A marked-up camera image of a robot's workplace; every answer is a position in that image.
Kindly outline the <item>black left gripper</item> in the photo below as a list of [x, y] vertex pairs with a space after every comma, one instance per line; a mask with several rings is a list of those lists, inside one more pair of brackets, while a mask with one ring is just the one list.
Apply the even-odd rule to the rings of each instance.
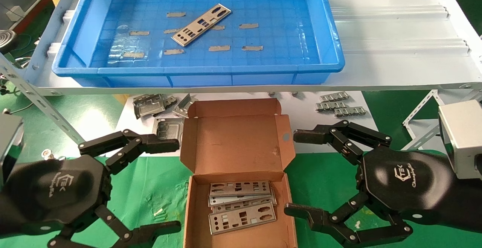
[[[1, 189], [1, 237], [43, 235], [71, 228], [83, 231], [106, 205], [111, 176], [121, 172], [141, 154], [179, 150], [178, 139], [160, 139], [129, 129], [110, 133], [78, 145], [81, 157], [16, 164]], [[94, 157], [116, 150], [105, 166]]]

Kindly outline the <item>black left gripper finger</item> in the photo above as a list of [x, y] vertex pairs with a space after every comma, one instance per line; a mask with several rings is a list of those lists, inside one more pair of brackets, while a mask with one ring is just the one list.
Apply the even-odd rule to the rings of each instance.
[[[119, 237], [112, 248], [151, 248], [159, 236], [174, 234], [181, 230], [179, 221], [143, 225], [129, 230], [105, 205], [97, 207], [94, 213]], [[65, 227], [60, 231], [60, 234], [48, 242], [47, 247], [91, 248], [84, 243], [72, 241], [71, 238], [74, 233], [74, 229]]]

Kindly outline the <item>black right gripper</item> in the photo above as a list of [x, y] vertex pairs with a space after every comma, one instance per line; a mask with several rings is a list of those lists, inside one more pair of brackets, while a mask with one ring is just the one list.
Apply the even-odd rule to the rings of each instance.
[[[353, 166], [360, 165], [359, 188], [363, 192], [335, 212], [294, 203], [284, 205], [286, 215], [305, 219], [311, 231], [332, 236], [344, 248], [401, 242], [413, 232], [403, 219], [481, 232], [481, 180], [458, 179], [444, 155], [389, 149], [389, 135], [346, 120], [317, 125], [312, 130], [297, 129], [293, 140], [330, 145]], [[363, 155], [354, 141], [373, 150]], [[358, 231], [348, 228], [346, 220], [365, 205], [390, 225]]]

